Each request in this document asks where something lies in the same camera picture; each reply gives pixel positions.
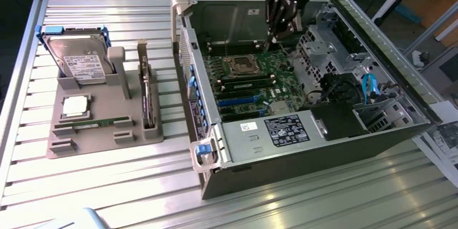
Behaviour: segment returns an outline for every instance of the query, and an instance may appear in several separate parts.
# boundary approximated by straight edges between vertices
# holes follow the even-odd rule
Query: blue pcie slot
[[[250,98],[222,100],[220,102],[218,102],[218,106],[227,107],[242,104],[254,104],[258,102],[259,96],[260,94]]]

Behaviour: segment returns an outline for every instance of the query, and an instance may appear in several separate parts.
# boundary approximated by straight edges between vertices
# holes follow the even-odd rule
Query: green circuit board
[[[274,115],[270,104],[278,101],[286,102],[290,112],[296,111],[302,106],[304,96],[300,84],[295,78],[292,64],[282,51],[236,56],[207,56],[204,63],[223,121]],[[271,85],[255,89],[223,92],[218,86],[218,82],[226,79],[243,79],[251,83],[251,78],[271,75],[274,75],[272,79],[262,80],[262,83],[268,82]],[[218,104],[220,101],[246,99],[250,96],[256,96],[255,103],[223,107]]]

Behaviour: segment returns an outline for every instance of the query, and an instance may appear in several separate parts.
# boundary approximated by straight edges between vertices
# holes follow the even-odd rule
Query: white sticker
[[[251,131],[258,129],[256,122],[240,123],[242,131]]]
[[[105,78],[97,55],[64,56],[64,60],[76,80]]]
[[[248,16],[256,16],[259,14],[259,9],[248,9]]]
[[[96,127],[99,127],[99,125],[95,123],[95,124],[87,124],[87,125],[77,125],[77,126],[73,126],[73,129],[75,129],[75,130],[81,130],[81,129],[96,128]]]

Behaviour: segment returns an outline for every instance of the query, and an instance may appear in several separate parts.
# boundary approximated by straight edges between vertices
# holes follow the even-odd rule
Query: label
[[[256,16],[259,14],[259,9],[248,9],[248,16]]]
[[[310,141],[298,115],[264,120],[276,147]]]
[[[252,84],[242,84],[242,85],[235,85],[234,86],[234,89],[238,89],[238,88],[250,88],[252,87]]]
[[[73,129],[75,129],[75,130],[81,130],[81,129],[96,128],[96,127],[99,127],[99,125],[95,123],[95,124],[87,124],[87,125],[77,125],[77,126],[73,126]]]
[[[240,123],[242,131],[251,131],[258,129],[256,122]]]
[[[64,60],[76,80],[105,78],[97,55],[64,56]]]

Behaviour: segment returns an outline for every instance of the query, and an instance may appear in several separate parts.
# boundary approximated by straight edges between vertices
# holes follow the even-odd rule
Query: hard drive label
[[[105,78],[97,55],[64,56],[64,60],[76,80]]]
[[[298,115],[264,120],[276,147],[310,141]]]

